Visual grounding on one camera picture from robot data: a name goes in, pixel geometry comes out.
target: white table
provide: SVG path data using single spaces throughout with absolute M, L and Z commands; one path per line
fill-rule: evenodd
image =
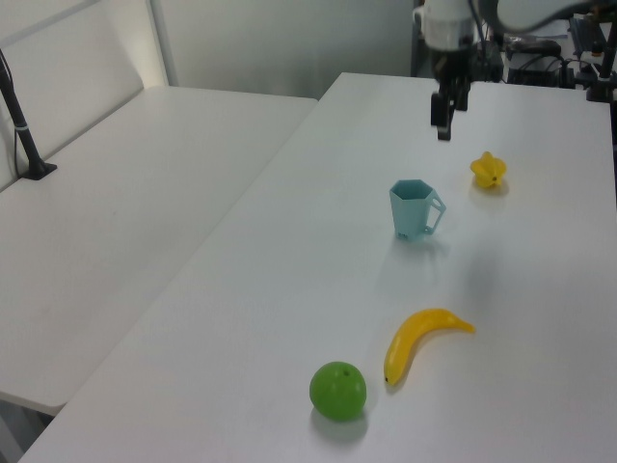
M 24 463 L 580 462 L 617 454 L 617 224 L 608 107 L 584 93 L 474 84 L 452 142 L 434 82 L 344 74 Z M 471 183 L 483 150 L 507 194 Z M 394 238 L 389 188 L 448 209 Z M 402 387 L 399 324 L 447 307 Z M 353 363 L 363 419 L 312 411 L 323 364 Z
M 56 414 L 315 105 L 147 90 L 0 194 L 0 398 Z

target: cup handle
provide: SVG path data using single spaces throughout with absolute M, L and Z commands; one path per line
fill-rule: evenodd
M 437 220 L 435 221 L 435 224 L 433 224 L 433 227 L 429 227 L 427 225 L 424 228 L 424 233 L 426 233 L 426 234 L 433 234 L 435 232 L 435 229 L 437 228 L 437 225 L 442 220 L 443 213 L 445 212 L 445 204 L 438 197 L 435 197 L 435 198 L 431 199 L 431 202 L 430 202 L 429 206 L 430 207 L 434 207 L 440 213 L 440 215 L 438 215 L 438 217 L 437 217 Z

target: yellow star fruit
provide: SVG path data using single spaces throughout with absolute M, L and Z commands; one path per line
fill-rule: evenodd
M 480 159 L 471 163 L 471 170 L 475 174 L 475 182 L 478 186 L 490 188 L 494 185 L 501 185 L 501 178 L 507 166 L 498 157 L 493 157 L 488 151 L 484 151 Z

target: light blue cup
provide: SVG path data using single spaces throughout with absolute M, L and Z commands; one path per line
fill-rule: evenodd
M 415 241 L 433 234 L 442 220 L 445 204 L 437 192 L 422 180 L 399 180 L 389 190 L 396 236 Z M 434 207 L 439 215 L 429 226 L 429 212 Z

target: plastic fruit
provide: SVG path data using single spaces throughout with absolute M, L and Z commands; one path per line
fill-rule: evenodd
M 498 157 L 493 157 L 488 151 L 484 151 L 480 159 L 471 163 L 471 170 L 475 174 L 475 182 L 482 188 L 490 188 L 501 185 L 501 178 L 508 167 Z
M 474 333 L 475 327 L 446 309 L 426 309 L 407 318 L 394 335 L 384 361 L 384 377 L 391 386 L 398 383 L 410 361 L 414 344 L 425 334 L 442 329 Z
M 310 401 L 324 417 L 336 422 L 353 420 L 366 402 L 366 383 L 360 371 L 345 362 L 331 362 L 310 380 Z

